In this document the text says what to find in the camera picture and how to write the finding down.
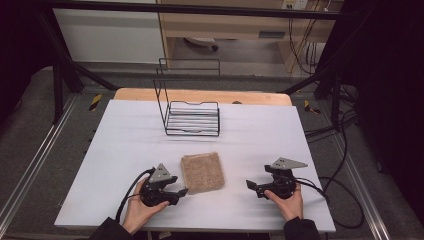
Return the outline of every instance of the gray floor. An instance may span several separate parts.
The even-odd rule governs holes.
[[[272,43],[220,40],[219,47],[217,52],[213,52],[208,48],[194,46],[183,40],[177,42],[176,57],[209,58],[213,55],[221,60],[221,70],[224,76],[219,81],[192,81],[182,83],[180,87],[275,92],[285,89],[301,79],[299,78],[300,74],[295,76],[281,70],[284,69],[284,62],[275,54],[276,46]],[[149,74],[153,74],[153,70],[144,69],[143,72],[148,72],[148,74],[140,74],[142,71],[140,68],[137,71],[126,69],[123,72],[110,70],[110,66],[103,66],[98,65],[99,69],[96,70],[100,71],[99,75],[110,82],[123,87],[152,87],[153,75]],[[93,130],[97,128],[108,100],[114,94],[114,92],[91,85],[90,81],[85,82],[87,87],[83,94],[66,94],[67,97],[77,98],[75,107],[25,199],[8,225],[6,236],[30,234],[31,237],[26,235],[23,238],[36,239],[34,236],[38,236],[40,237],[38,239],[49,239],[50,236],[51,239],[65,239],[64,236],[72,236],[68,239],[76,239],[77,236],[88,236],[91,233],[91,231],[71,231],[53,225],[60,210],[58,204],[66,197],[84,159],[84,151],[89,148],[89,141],[95,134]],[[323,114],[304,110],[304,98],[309,99],[313,108],[323,108],[328,105],[327,101],[315,101],[311,98],[308,93],[312,92],[314,87],[312,84],[303,89],[301,93],[292,96],[293,104],[298,107],[305,130],[328,126]],[[102,99],[94,112],[88,111],[97,92],[103,94]],[[51,72],[41,71],[33,77],[33,81],[23,96],[22,106],[0,126],[1,206],[7,204],[9,196],[18,185],[52,126],[53,101]],[[422,225],[405,202],[393,179],[377,171],[375,159],[363,136],[361,126],[352,125],[347,130],[347,136],[349,154],[366,183],[391,239],[424,239]],[[309,147],[318,175],[330,176],[341,159],[335,138],[325,138],[311,143]],[[352,189],[352,182],[345,169],[337,179]],[[333,217],[348,225],[357,223],[360,214],[352,198],[337,185],[332,185],[328,193],[332,200]],[[336,227],[337,232],[329,234],[330,239],[374,239],[367,221],[362,227],[354,230],[337,225]]]

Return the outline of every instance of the black cable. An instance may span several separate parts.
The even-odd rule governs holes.
[[[347,114],[346,118],[347,119],[343,120],[344,121],[343,122],[344,129],[347,129],[350,125],[352,125],[352,123],[354,123],[357,120],[357,115],[356,115],[356,113]],[[310,139],[312,137],[316,137],[316,136],[319,136],[321,134],[324,134],[324,133],[327,133],[327,132],[333,131],[333,130],[335,130],[334,125],[330,125],[328,127],[315,129],[315,130],[307,130],[307,131],[305,131],[305,137],[306,137],[306,139]]]
[[[322,189],[320,189],[320,188],[318,188],[317,186],[315,186],[315,184],[310,184],[310,183],[307,183],[307,182],[303,182],[303,181],[300,181],[300,180],[298,180],[298,179],[300,179],[300,178],[296,178],[296,182],[297,183],[299,183],[299,184],[302,184],[302,185],[305,185],[305,186],[308,186],[308,187],[310,187],[310,188],[313,188],[313,189],[315,189],[319,194],[321,194],[321,196],[323,196],[324,197],[324,199],[325,199],[325,201],[327,202],[327,204],[329,204],[329,205],[331,205],[331,203],[330,203],[330,198],[327,196],[327,194],[322,190]]]
[[[346,137],[346,132],[345,132],[345,129],[344,129],[344,120],[345,120],[345,117],[347,116],[347,114],[350,113],[351,111],[354,111],[354,110],[351,109],[351,110],[347,111],[345,114],[343,114],[342,121],[341,121],[341,131],[342,131],[343,141],[345,143],[344,149],[343,149],[343,158],[342,158],[342,161],[340,162],[337,170],[333,173],[333,175],[330,177],[330,180],[325,185],[324,192],[327,191],[328,186],[331,184],[331,182],[333,182],[334,178],[337,176],[337,174],[342,169],[344,163],[346,162],[346,156],[347,156],[347,137]]]
[[[343,123],[344,124],[343,125],[344,126],[344,129],[348,129],[354,122],[356,122],[356,120],[357,120],[357,116],[356,115],[351,116],[348,120],[346,120]],[[313,137],[317,137],[319,135],[322,135],[322,134],[325,134],[325,133],[331,132],[331,131],[337,131],[337,129],[335,128],[334,125],[331,125],[329,127],[322,128],[322,129],[317,129],[315,131],[308,132],[308,133],[305,134],[305,137],[306,137],[306,139],[311,139]],[[338,133],[340,133],[340,131],[333,132],[330,135],[327,135],[327,137],[332,136],[332,135],[335,135],[335,134],[338,134]]]
[[[154,171],[155,171],[154,168],[149,169],[149,170],[146,170],[146,171],[142,172],[140,175],[138,175],[138,177],[134,180],[134,182],[131,184],[131,187],[128,189],[127,194],[125,194],[125,197],[122,199],[121,205],[119,205],[118,211],[116,212],[115,221],[117,221],[118,223],[121,221],[122,209],[124,209],[124,206],[125,206],[125,203],[127,202],[127,199],[130,198],[130,197],[132,197],[132,196],[137,195],[137,194],[134,194],[134,195],[128,197],[128,195],[130,195],[130,193],[131,193],[131,190],[138,183],[138,180],[140,180],[140,178],[144,174],[146,174],[146,173],[152,174]]]
[[[331,180],[331,178],[329,177],[319,177],[319,179],[327,179],[327,180]],[[346,225],[343,224],[339,221],[337,221],[336,219],[333,218],[333,221],[338,224],[341,227],[347,228],[347,229],[357,229],[360,228],[365,221],[365,214],[364,214],[364,209],[362,208],[361,203],[359,202],[358,198],[355,196],[355,194],[353,194],[343,183],[341,183],[340,181],[338,181],[337,179],[332,179],[331,181],[337,183],[340,187],[342,187],[352,198],[353,200],[355,200],[356,204],[359,207],[359,211],[361,212],[361,219],[359,220],[359,223],[355,224],[355,225]]]

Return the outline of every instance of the black metal pole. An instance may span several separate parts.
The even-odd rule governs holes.
[[[69,60],[69,64],[74,67],[75,70],[80,72],[81,74],[85,75],[86,77],[90,78],[91,80],[97,82],[98,84],[102,85],[103,87],[107,88],[108,90],[118,90],[120,87],[117,87],[113,85],[112,83],[104,80],[103,78],[97,76],[96,74],[90,72],[88,69],[84,68],[83,66],[79,65],[78,63],[74,62],[73,60]]]
[[[70,68],[67,59],[67,53],[63,49],[63,46],[60,41],[58,40],[57,35],[52,29],[44,11],[42,9],[33,8],[33,14],[39,22],[41,28],[44,30],[44,33],[47,35],[51,46],[53,47],[54,57],[57,59],[60,65],[60,69],[64,73],[63,79],[68,84],[70,91],[81,92],[84,86],[81,83],[78,75]]]

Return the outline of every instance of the floor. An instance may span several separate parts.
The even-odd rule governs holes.
[[[217,40],[217,43],[219,50],[215,52],[179,39],[174,53],[176,57],[218,58],[221,61],[222,74],[222,80],[218,82],[191,82],[181,86],[182,88],[276,92],[308,76],[300,71],[287,73],[284,70],[284,61],[277,54],[276,45],[272,42]],[[87,66],[108,81],[124,87],[151,87],[151,79],[155,74],[155,67],[150,66]],[[4,206],[0,214],[0,236],[4,234],[3,239],[78,239],[91,234],[91,230],[70,231],[53,225],[60,210],[60,202],[66,197],[107,102],[114,95],[114,92],[102,89],[88,79],[84,79],[84,82],[86,89],[82,94],[70,94],[65,89],[66,98],[74,104],[67,115],[66,123],[58,136],[51,139],[51,145],[48,145],[48,151],[44,154],[37,151],[41,145],[46,144],[43,141],[49,136],[49,131],[56,130],[51,124],[54,99],[52,75],[48,69],[34,76],[20,106],[0,126],[0,161],[3,170],[0,175],[0,204]],[[315,86],[311,84],[291,96],[305,131],[329,126],[326,109],[331,101],[315,100],[311,94]],[[347,91],[355,93],[352,88]],[[94,96],[99,93],[102,94],[102,99],[96,110],[88,111]],[[305,108],[305,100],[309,102],[309,108]],[[349,108],[350,103],[343,103],[341,110],[347,112]],[[320,139],[322,136],[324,135],[308,138],[309,147],[318,175],[331,176],[342,158],[344,141],[341,134]],[[372,200],[371,205],[374,204],[378,215],[367,217],[364,224],[357,229],[336,225],[337,232],[329,234],[328,237],[424,239],[422,225],[391,177],[377,171],[376,160],[363,136],[360,124],[356,122],[347,128],[346,136],[350,165],[345,165],[337,179],[351,192],[355,192],[357,198],[363,199],[364,196],[358,194],[355,187],[358,182],[355,182],[354,174],[357,173],[363,181],[359,185],[366,188]],[[40,159],[38,165],[34,162],[36,157]],[[345,225],[356,225],[360,222],[361,212],[358,205],[344,188],[334,184],[328,193],[333,199],[331,212],[338,222]],[[372,220],[375,218],[381,219],[383,224],[379,227],[384,228],[386,236],[376,236],[373,232],[376,226],[373,226]],[[282,237],[277,234],[273,235],[272,239]]]

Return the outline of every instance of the white wall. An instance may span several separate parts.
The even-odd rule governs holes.
[[[75,61],[158,63],[164,57],[157,13],[55,9],[55,14]]]

